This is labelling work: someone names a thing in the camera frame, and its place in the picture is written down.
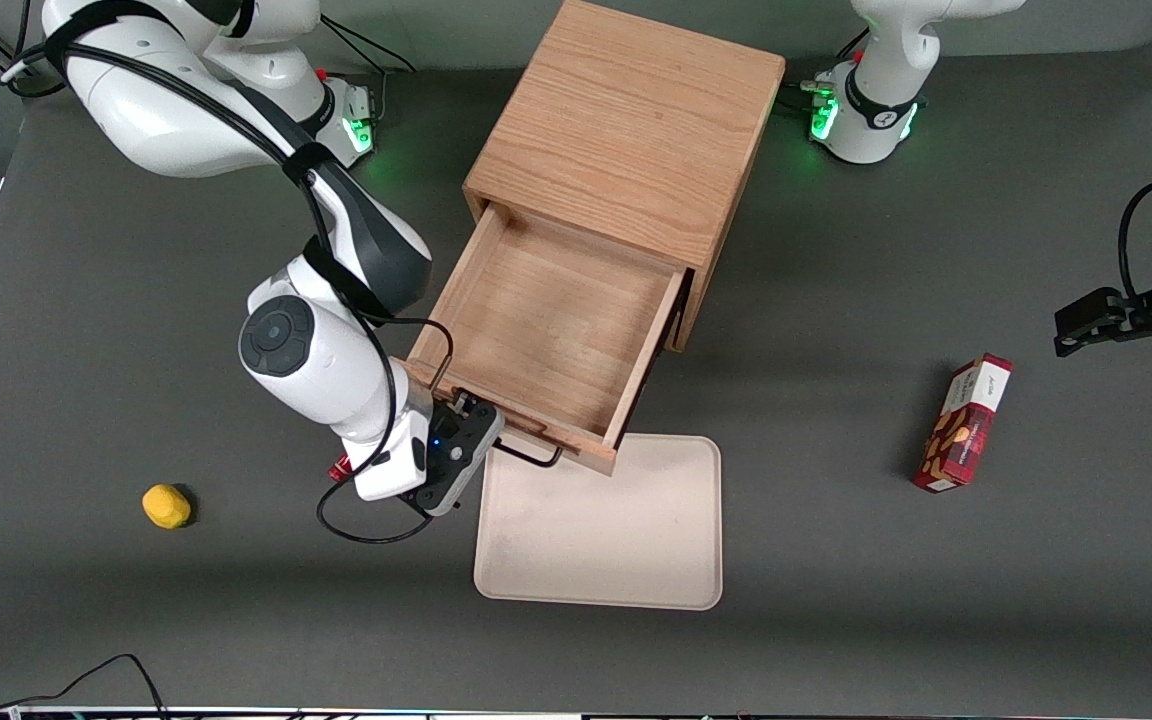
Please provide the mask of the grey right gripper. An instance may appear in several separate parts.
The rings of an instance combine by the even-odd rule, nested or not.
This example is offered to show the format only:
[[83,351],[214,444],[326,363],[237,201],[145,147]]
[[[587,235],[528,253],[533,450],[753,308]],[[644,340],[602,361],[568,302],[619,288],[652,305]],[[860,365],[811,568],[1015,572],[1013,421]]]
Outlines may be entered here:
[[429,430],[426,480],[414,491],[416,509],[430,518],[440,518],[454,509],[505,424],[505,416],[485,397],[475,397],[472,407],[468,391],[454,393],[450,406],[435,402]]

